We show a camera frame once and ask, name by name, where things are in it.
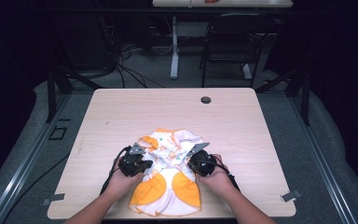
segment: person's left hand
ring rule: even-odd
[[[121,157],[118,159],[115,170],[118,168]],[[125,176],[120,170],[115,171],[110,178],[109,185],[103,194],[109,194],[115,200],[123,197],[132,186],[141,183],[144,174],[140,173],[135,176]]]

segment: baby clothing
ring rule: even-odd
[[[149,216],[186,216],[200,210],[200,191],[193,171],[187,163],[187,153],[202,138],[186,130],[157,129],[141,137],[145,161],[153,165],[132,194],[129,207]]]

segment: table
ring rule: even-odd
[[[291,0],[220,0],[205,3],[204,0],[153,0],[154,7],[291,7]],[[171,79],[178,78],[179,53],[177,48],[177,20],[172,19],[172,64]]]
[[[209,97],[205,104],[202,97]],[[252,89],[100,89],[94,92],[48,217],[66,219],[98,197],[118,152],[157,128],[186,129],[202,136],[209,153],[223,156],[241,192],[271,217],[291,217],[289,191],[255,91]],[[181,218],[233,217],[227,204],[199,184],[200,212]],[[138,215],[128,208],[132,190],[107,219],[175,218]]]

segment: chair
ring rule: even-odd
[[[238,63],[243,68],[254,63],[250,87],[253,87],[266,35],[272,32],[273,20],[264,15],[225,13],[209,21],[200,61],[202,85],[205,86],[206,63]],[[256,40],[255,35],[262,35]]]

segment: chair backrest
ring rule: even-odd
[[[224,13],[210,20],[207,35],[264,34],[271,32],[273,24],[273,19],[266,15]]]

